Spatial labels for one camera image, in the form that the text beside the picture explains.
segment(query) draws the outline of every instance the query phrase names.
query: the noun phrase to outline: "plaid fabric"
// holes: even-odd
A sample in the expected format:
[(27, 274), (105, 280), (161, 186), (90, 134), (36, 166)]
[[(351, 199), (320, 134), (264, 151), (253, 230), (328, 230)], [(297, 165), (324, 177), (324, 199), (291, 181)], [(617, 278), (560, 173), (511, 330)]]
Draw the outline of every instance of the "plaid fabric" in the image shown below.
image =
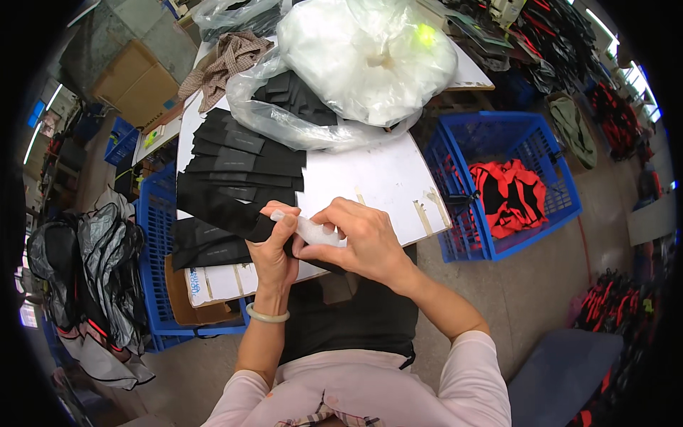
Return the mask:
[(327, 406), (323, 400), (320, 401), (316, 413), (299, 419), (285, 419), (275, 424), (275, 427), (313, 427), (324, 419), (336, 415), (339, 420), (347, 427), (384, 427), (381, 419), (375, 417), (356, 417), (347, 413), (335, 411)]
[(186, 100), (197, 89), (204, 93), (199, 112), (208, 111), (225, 95), (225, 82), (235, 74), (250, 69), (275, 43), (258, 38), (251, 31), (221, 34), (218, 59), (205, 70), (190, 71), (180, 85), (178, 97)]

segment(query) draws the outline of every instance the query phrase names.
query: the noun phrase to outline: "hand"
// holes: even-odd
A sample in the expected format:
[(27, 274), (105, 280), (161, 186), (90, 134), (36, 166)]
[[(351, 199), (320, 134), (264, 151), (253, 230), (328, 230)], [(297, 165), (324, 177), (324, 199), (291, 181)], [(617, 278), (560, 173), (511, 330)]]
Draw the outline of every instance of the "hand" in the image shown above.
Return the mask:
[(393, 232), (389, 214), (368, 208), (360, 203), (335, 198), (330, 206), (315, 214), (311, 220), (333, 229), (340, 237), (347, 237), (346, 247), (330, 245), (303, 246), (295, 236), (292, 252), (302, 260), (321, 260), (336, 264), (347, 271), (378, 281), (397, 294), (405, 295), (416, 270), (403, 252)]
[(282, 247), (296, 231), (296, 217), (301, 209), (272, 200), (261, 209), (261, 213), (270, 218), (276, 209), (286, 215), (275, 224), (268, 240), (261, 243), (247, 241), (247, 247), (256, 266), (258, 290), (285, 294), (289, 293), (290, 286), (298, 275), (298, 260), (287, 258)]

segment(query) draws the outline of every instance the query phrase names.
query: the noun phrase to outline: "person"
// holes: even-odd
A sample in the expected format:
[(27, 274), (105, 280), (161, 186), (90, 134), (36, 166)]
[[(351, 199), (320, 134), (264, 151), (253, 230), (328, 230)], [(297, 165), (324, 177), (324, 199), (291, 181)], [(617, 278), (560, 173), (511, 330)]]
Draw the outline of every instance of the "person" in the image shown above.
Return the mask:
[[(299, 261), (283, 246), (301, 210), (269, 202), (261, 213), (275, 209), (286, 216), (270, 238), (247, 242), (259, 279), (251, 322), (205, 426), (511, 425), (486, 321), (417, 268), (387, 213), (338, 197), (311, 220), (336, 227), (346, 247), (294, 235), (296, 258), (364, 277), (347, 304), (331, 307), (315, 280), (292, 285)], [(418, 308), (451, 341), (436, 393), (410, 374)]]

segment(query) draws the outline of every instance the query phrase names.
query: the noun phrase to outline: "factory floor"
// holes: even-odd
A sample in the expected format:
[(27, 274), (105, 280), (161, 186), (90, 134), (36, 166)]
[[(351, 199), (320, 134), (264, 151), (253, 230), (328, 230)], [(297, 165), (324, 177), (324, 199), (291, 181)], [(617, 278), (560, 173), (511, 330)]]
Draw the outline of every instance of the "factory floor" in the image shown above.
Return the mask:
[[(87, 147), (79, 207), (87, 208), (113, 182), (113, 167), (101, 160), (107, 135), (100, 132)], [(570, 300), (591, 280), (606, 268), (631, 270), (626, 213), (637, 200), (639, 167), (634, 159), (612, 162), (602, 146), (598, 151), (597, 168), (574, 175), (583, 213), (536, 244), (499, 262), (444, 264), (436, 236), (417, 243), (422, 271), (467, 298), (488, 321), (507, 381), (547, 331), (565, 327)], [(142, 359), (156, 374), (153, 381), (132, 391), (99, 389), (131, 419), (153, 413), (177, 426), (200, 425), (233, 373), (240, 340), (241, 335), (194, 339), (146, 354)], [(420, 314), (412, 372), (436, 389), (448, 351), (448, 340)]]

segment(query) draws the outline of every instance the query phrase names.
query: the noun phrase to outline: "fluorescent light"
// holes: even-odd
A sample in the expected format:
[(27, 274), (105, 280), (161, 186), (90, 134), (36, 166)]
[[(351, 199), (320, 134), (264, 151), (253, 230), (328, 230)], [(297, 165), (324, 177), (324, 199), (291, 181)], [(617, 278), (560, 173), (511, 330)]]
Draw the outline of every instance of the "fluorescent light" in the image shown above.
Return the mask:
[(33, 137), (31, 138), (31, 142), (29, 143), (29, 147), (26, 150), (26, 155), (24, 156), (24, 164), (26, 164), (27, 161), (29, 161), (29, 154), (31, 154), (31, 148), (33, 147), (33, 143), (36, 140), (36, 137), (38, 136), (38, 131), (40, 131), (40, 127), (42, 126), (42, 122), (38, 123), (36, 126), (36, 130), (33, 132)]
[(51, 106), (52, 103), (54, 102), (54, 100), (55, 100), (55, 98), (57, 97), (57, 94), (58, 94), (59, 91), (61, 90), (61, 87), (62, 87), (62, 86), (64, 86), (64, 85), (62, 85), (61, 83), (59, 84), (59, 86), (57, 86), (57, 90), (55, 90), (55, 93), (52, 95), (52, 98), (50, 98), (50, 102), (47, 103), (47, 107), (45, 107), (45, 111), (47, 111), (47, 110), (50, 109), (50, 106)]
[(598, 17), (593, 12), (591, 12), (590, 9), (586, 9), (586, 13), (589, 14), (591, 18), (593, 18), (593, 20), (600, 26), (600, 28), (602, 28), (604, 30), (604, 32), (607, 33), (608, 36), (612, 37), (612, 40), (616, 41), (617, 44), (619, 44), (619, 40), (617, 40), (617, 36), (612, 34), (612, 31), (609, 31), (609, 28), (607, 28), (607, 26), (604, 23), (602, 23), (602, 21), (600, 19), (598, 19)]

